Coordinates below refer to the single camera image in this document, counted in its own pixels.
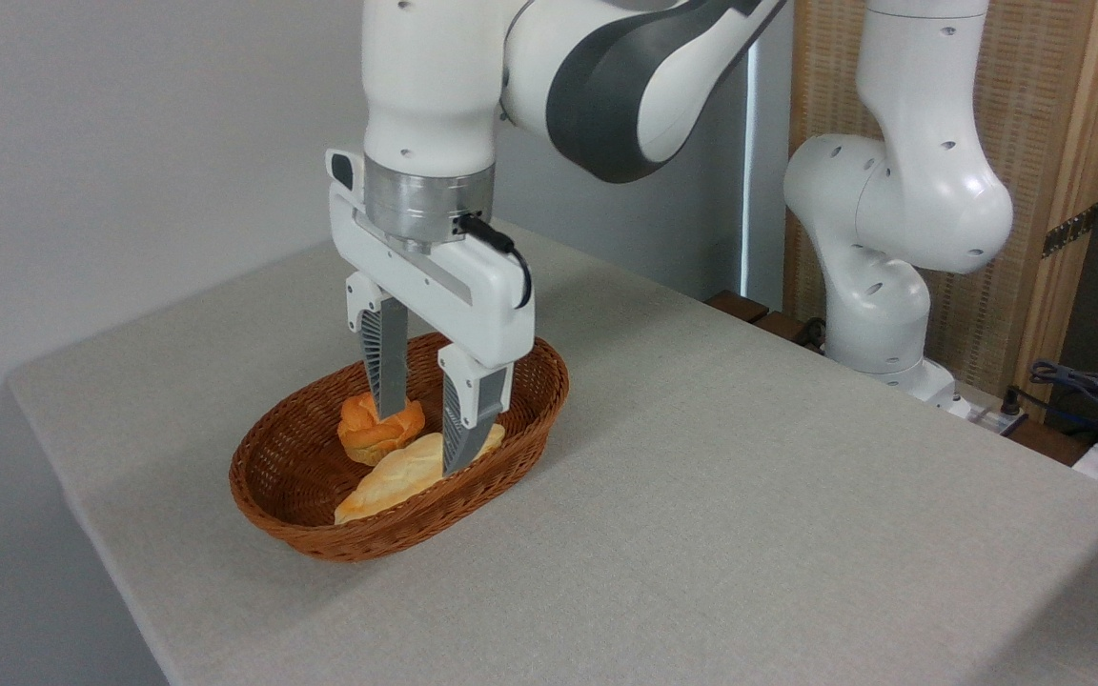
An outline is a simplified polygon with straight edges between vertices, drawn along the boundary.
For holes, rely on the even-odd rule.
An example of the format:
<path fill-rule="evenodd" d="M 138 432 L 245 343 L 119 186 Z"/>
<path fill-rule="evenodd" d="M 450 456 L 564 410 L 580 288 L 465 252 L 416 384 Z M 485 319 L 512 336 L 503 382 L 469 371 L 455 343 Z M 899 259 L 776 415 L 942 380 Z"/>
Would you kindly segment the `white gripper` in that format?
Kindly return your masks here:
<path fill-rule="evenodd" d="M 523 269 L 475 237 L 439 244 L 428 254 L 404 251 L 366 217 L 362 157 L 326 151 L 326 169 L 335 179 L 333 243 L 357 269 L 347 279 L 348 324 L 360 337 L 377 416 L 383 420 L 408 404 L 411 310 L 453 342 L 438 353 L 441 463 L 444 474 L 460 472 L 482 452 L 498 414 L 509 409 L 511 363 L 535 342 L 535 303 L 519 306 Z"/>

